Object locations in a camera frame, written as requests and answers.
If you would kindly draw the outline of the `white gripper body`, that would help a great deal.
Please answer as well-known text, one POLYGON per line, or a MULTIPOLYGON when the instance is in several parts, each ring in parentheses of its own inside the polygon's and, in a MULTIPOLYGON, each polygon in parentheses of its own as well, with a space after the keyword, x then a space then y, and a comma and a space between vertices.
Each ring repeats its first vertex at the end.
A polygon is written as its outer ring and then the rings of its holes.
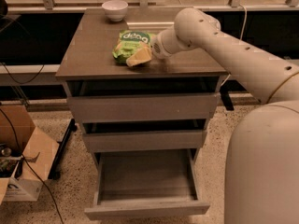
POLYGON ((150 41, 152 54, 158 59, 166 59, 170 56, 163 46, 162 35, 155 35, 150 41))

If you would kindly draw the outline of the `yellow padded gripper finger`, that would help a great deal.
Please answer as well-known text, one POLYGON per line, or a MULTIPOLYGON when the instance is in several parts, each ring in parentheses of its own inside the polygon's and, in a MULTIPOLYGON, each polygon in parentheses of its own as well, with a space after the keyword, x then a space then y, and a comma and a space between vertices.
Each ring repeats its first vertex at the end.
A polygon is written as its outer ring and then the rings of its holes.
POLYGON ((129 67, 133 67, 142 63, 149 62, 152 59, 152 53, 151 49, 149 47, 144 47, 141 49, 138 49, 136 53, 134 53, 132 56, 130 56, 126 60, 126 64, 129 67))

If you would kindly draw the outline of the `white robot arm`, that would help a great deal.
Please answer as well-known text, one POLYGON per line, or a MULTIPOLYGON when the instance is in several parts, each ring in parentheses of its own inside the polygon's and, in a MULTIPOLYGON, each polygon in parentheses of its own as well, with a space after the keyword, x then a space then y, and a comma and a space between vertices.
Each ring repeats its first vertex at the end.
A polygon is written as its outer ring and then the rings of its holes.
POLYGON ((159 59, 203 49, 261 103, 230 138, 224 224, 299 224, 299 67, 227 35, 190 7, 150 44, 159 59))

